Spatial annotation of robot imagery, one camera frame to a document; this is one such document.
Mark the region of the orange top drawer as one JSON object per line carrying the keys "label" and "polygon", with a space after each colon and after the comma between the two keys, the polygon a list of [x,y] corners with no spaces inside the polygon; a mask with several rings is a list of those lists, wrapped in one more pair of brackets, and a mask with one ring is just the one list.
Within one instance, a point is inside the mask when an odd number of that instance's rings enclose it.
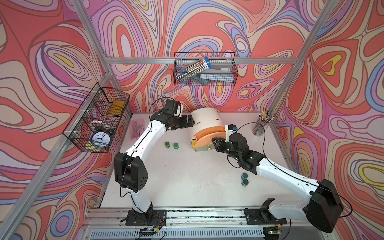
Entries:
{"label": "orange top drawer", "polygon": [[193,138],[191,145],[194,149],[201,148],[212,144],[213,138],[226,138],[224,127],[210,127],[197,132]]}

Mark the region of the cream round drawer cabinet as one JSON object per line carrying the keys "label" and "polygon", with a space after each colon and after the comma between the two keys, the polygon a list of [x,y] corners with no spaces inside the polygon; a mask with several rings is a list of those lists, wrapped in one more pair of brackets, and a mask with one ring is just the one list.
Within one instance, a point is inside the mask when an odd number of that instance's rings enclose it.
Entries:
{"label": "cream round drawer cabinet", "polygon": [[219,112],[214,108],[202,108],[191,113],[195,120],[194,126],[191,128],[191,142],[193,136],[206,128],[210,127],[225,127]]}

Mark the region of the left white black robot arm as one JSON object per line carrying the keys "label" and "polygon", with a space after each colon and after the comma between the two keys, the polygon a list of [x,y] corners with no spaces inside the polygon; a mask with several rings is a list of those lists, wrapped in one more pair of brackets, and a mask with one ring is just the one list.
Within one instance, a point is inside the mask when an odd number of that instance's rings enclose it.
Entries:
{"label": "left white black robot arm", "polygon": [[167,131],[191,128],[195,124],[193,116],[166,114],[161,111],[150,117],[150,123],[138,140],[124,153],[117,153],[114,158],[114,177],[130,196],[133,209],[145,214],[152,207],[145,185],[149,174],[145,161],[156,142]]}

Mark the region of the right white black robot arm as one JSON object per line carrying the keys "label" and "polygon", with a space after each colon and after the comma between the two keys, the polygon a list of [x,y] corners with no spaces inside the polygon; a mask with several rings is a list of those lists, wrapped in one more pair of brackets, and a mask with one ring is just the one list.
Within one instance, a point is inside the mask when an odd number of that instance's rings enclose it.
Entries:
{"label": "right white black robot arm", "polygon": [[310,179],[274,163],[251,150],[246,138],[239,133],[231,134],[227,139],[213,138],[212,143],[217,152],[235,159],[242,169],[279,184],[301,199],[297,204],[281,202],[269,207],[274,218],[308,221],[324,233],[334,230],[344,206],[331,181]]}

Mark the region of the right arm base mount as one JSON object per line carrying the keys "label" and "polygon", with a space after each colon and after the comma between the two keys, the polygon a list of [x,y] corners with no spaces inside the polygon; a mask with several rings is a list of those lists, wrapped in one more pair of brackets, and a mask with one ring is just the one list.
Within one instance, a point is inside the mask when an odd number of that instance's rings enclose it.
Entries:
{"label": "right arm base mount", "polygon": [[285,225],[286,219],[275,218],[269,210],[270,204],[275,198],[268,198],[260,208],[244,209],[244,214],[248,225]]}

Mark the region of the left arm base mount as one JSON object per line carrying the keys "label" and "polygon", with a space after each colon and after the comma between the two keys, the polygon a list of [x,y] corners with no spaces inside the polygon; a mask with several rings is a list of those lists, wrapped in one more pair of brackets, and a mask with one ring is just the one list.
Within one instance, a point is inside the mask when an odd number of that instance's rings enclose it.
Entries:
{"label": "left arm base mount", "polygon": [[130,210],[125,219],[126,226],[154,226],[161,227],[166,223],[167,211],[166,210],[150,210],[147,213],[139,213],[135,210]]}

